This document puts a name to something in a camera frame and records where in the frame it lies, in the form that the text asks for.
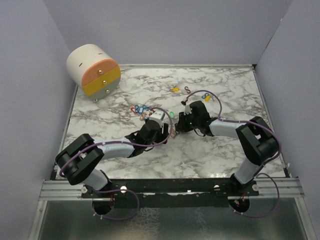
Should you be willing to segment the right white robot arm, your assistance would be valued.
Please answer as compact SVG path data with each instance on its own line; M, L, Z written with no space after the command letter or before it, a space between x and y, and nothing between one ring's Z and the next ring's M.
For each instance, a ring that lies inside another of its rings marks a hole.
M179 113L176 131L187 133L199 130L202 136L229 137L238 139L245 154L238 170L230 177L230 191L240 196L268 160L277 157L281 145L267 123L261 117L249 121L224 120L211 117L200 100L187 105L182 101L184 111Z

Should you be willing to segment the blue tag key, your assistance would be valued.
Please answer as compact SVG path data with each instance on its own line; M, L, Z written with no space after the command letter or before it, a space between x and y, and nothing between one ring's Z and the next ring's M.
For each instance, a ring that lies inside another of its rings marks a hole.
M139 110L138 110L138 112L139 112L140 114L142 114L143 111L144 111L144 108L143 108L143 107L140 107Z

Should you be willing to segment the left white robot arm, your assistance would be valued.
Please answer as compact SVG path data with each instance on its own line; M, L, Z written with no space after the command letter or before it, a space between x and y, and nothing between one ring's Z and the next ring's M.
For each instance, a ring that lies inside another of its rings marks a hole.
M96 169L98 163L112 158L133 158L146 152L147 148L166 144L172 128L172 123L159 124L148 119L140 130L120 140L96 142L84 133L55 157L59 175L72 186L84 184L97 196L106 197L112 184L106 173Z

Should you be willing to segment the green tag key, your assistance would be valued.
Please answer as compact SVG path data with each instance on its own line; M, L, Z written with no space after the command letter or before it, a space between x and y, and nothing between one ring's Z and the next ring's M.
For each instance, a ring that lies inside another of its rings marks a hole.
M171 119L174 119L174 118L175 118L175 114L174 114L173 111L171 111L171 112L169 113L169 115L170 115L170 118L171 118Z

